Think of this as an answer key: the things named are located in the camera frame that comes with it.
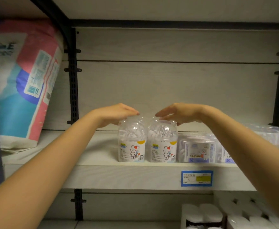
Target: price tag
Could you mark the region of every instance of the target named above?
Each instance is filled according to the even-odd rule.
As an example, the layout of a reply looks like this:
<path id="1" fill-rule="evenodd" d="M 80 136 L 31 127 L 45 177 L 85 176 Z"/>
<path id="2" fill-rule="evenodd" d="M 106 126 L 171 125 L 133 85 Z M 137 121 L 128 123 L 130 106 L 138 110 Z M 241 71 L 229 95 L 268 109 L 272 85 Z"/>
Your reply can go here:
<path id="1" fill-rule="evenodd" d="M 212 170 L 185 170 L 182 171 L 182 187 L 211 187 L 213 184 Z"/>

